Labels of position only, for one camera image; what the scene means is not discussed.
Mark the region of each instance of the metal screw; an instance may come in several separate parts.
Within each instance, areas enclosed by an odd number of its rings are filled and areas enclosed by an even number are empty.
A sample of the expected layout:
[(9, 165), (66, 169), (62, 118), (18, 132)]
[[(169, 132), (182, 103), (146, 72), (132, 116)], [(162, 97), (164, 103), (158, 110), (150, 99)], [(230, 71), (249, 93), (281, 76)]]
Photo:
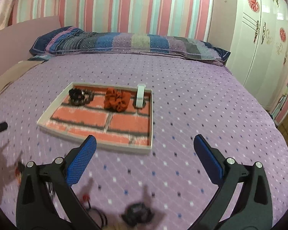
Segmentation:
[(63, 158), (62, 157), (58, 157), (55, 159), (54, 161), (56, 164), (61, 164), (63, 162)]
[(255, 165), (257, 166), (257, 168), (262, 168), (262, 163), (261, 162), (256, 162)]
[(233, 159), (233, 158), (227, 158), (227, 163), (229, 163), (229, 164), (234, 164), (235, 163), (235, 160)]
[(33, 167), (33, 165), (34, 165), (34, 162), (32, 162), (32, 161), (27, 163), (27, 167), (29, 167), (29, 168)]

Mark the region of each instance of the pink headboard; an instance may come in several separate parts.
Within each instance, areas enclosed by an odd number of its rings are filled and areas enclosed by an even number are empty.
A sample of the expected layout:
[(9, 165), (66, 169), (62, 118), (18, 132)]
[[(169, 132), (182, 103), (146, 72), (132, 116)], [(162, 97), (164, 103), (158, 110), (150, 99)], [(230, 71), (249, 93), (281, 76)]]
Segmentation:
[(0, 30), (0, 75), (19, 61), (32, 57), (29, 50), (39, 36), (60, 27), (59, 17), (49, 16)]

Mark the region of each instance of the blue gripper pad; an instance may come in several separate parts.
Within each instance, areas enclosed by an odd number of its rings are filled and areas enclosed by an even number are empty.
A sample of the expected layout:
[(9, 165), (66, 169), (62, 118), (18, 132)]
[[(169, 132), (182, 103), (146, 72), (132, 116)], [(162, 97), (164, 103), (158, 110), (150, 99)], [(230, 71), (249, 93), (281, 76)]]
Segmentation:
[[(197, 135), (194, 138), (194, 150), (199, 157), (203, 167), (206, 170), (207, 175), (209, 176), (211, 182), (216, 185), (220, 185), (223, 182), (224, 170), (217, 158), (212, 153), (212, 149), (202, 135)], [(217, 149), (213, 149), (214, 152), (219, 153), (219, 157), (222, 161), (225, 158)]]
[(90, 162), (94, 155), (97, 147), (96, 138), (91, 136), (90, 139), (85, 143), (82, 149), (79, 151), (75, 159), (67, 168), (66, 182), (69, 187), (79, 182), (85, 168)]

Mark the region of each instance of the tray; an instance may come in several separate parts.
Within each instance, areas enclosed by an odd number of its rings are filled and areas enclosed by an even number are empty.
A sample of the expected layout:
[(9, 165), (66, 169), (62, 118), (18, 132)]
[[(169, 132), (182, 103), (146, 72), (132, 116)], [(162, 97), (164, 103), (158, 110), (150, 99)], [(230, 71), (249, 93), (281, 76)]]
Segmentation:
[[(131, 100), (124, 112), (104, 109), (104, 95), (108, 87), (131, 93)], [(68, 91), (72, 88), (90, 89), (94, 100), (84, 106), (72, 106)], [(37, 121), (37, 125), (50, 134), (64, 139), (83, 142), (88, 135), (97, 140), (97, 147), (136, 154), (148, 154), (152, 149), (153, 94), (145, 89), (143, 109), (132, 103), (137, 88), (126, 86), (70, 83), (50, 104)]]

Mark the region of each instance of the polka dot bedspread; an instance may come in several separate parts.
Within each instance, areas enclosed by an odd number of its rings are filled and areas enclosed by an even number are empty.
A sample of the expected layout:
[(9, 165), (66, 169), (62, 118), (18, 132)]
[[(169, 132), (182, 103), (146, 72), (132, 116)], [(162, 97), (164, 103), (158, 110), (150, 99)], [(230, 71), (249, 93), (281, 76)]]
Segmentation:
[[(70, 82), (153, 90), (153, 151), (133, 155), (97, 150), (78, 184), (81, 198), (102, 209), (109, 223), (121, 221), (127, 205), (144, 201), (156, 212), (139, 229), (188, 229), (207, 206), (212, 184), (193, 148), (202, 134), (225, 157), (266, 171), (275, 224), (288, 208), (288, 148), (273, 121), (224, 67), (180, 58), (107, 53), (59, 56), (34, 67), (0, 95), (0, 207), (15, 223), (17, 160), (50, 163), (79, 146), (40, 131), (36, 121)], [(238, 198), (238, 185), (223, 218)], [(57, 197), (54, 205), (66, 218)]]

